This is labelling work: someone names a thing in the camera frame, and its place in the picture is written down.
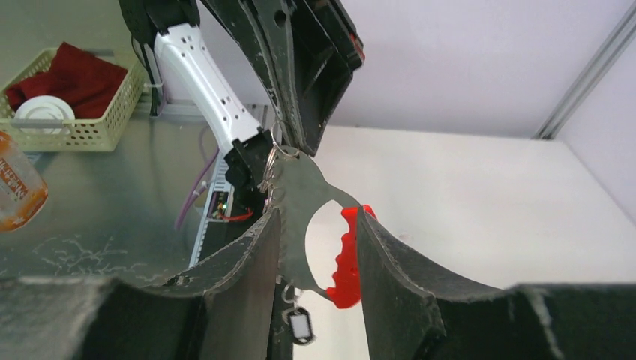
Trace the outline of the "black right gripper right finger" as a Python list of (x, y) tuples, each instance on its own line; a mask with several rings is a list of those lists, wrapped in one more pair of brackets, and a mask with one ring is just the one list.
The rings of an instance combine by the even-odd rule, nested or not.
[(633, 359), (635, 285), (522, 283), (455, 273), (356, 219), (361, 304), (372, 359)]

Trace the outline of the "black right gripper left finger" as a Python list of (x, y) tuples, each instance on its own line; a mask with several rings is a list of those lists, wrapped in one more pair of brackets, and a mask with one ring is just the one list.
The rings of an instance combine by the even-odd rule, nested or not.
[(3, 359), (264, 359), (281, 215), (161, 286), (117, 277), (1, 280)]

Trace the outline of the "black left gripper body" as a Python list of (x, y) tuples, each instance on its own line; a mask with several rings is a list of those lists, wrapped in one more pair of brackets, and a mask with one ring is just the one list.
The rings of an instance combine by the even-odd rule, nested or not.
[(326, 50), (337, 53), (351, 70), (365, 62), (364, 44), (341, 1), (298, 2), (298, 56), (309, 68)]

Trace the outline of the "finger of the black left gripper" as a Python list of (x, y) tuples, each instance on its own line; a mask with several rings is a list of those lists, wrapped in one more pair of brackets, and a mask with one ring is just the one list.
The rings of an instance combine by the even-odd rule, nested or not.
[(290, 25), (293, 36), (295, 90), (299, 96), (301, 124), (304, 128), (308, 155), (320, 147), (326, 126), (353, 78), (344, 60), (331, 49), (319, 55), (308, 68), (302, 67), (298, 55), (298, 2), (289, 1)]
[(286, 143), (306, 146), (294, 74), (290, 7), (286, 1), (202, 0), (237, 43), (264, 86)]

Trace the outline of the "black key tag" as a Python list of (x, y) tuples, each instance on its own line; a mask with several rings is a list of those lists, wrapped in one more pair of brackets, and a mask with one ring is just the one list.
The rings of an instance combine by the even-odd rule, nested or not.
[(299, 298), (303, 291), (296, 292), (291, 283), (288, 283), (282, 292), (283, 303), (287, 308), (282, 311), (281, 316), (283, 322), (287, 325), (291, 332), (292, 342), (296, 345), (307, 346), (316, 340), (314, 334), (311, 314), (305, 308), (299, 305)]

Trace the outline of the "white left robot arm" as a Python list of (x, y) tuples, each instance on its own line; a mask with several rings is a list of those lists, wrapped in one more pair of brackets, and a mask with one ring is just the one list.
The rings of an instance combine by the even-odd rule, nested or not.
[(244, 201), (263, 183), (278, 147), (238, 99), (200, 29), (205, 8), (235, 41), (277, 115), (282, 142), (315, 155), (326, 125), (365, 63), (365, 45), (340, 1), (121, 1), (146, 58), (185, 84)]

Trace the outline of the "red cloth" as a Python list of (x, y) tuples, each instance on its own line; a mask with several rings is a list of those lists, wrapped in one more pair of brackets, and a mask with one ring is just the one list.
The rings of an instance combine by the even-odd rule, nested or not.
[(46, 71), (9, 85), (9, 106), (18, 110), (25, 101), (52, 95), (66, 101), (78, 119), (100, 118), (128, 71), (69, 43), (62, 43)]

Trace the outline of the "beige perforated basket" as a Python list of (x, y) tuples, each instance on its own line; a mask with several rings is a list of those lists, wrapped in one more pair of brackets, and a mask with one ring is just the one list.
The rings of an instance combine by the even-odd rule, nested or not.
[[(130, 52), (98, 55), (68, 43), (44, 49), (1, 89), (1, 131), (25, 152), (111, 152), (145, 81), (145, 69)], [(38, 97), (60, 99), (70, 117), (18, 113)]]

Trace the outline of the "orange labelled bottle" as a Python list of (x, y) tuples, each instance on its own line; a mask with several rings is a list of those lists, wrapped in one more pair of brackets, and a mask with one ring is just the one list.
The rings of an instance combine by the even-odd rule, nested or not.
[(47, 199), (46, 182), (11, 136), (1, 132), (1, 231), (24, 227)]

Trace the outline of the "white round lid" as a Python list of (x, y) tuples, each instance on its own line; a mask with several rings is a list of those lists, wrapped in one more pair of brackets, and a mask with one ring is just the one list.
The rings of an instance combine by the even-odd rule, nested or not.
[(66, 101), (52, 95), (41, 95), (20, 105), (12, 124), (26, 134), (67, 135), (70, 130), (63, 122), (74, 119), (74, 111)]

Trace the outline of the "left aluminium frame post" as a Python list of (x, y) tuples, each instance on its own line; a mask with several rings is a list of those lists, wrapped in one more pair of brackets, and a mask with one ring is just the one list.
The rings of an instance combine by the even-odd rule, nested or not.
[(633, 1), (532, 138), (554, 140), (634, 39)]

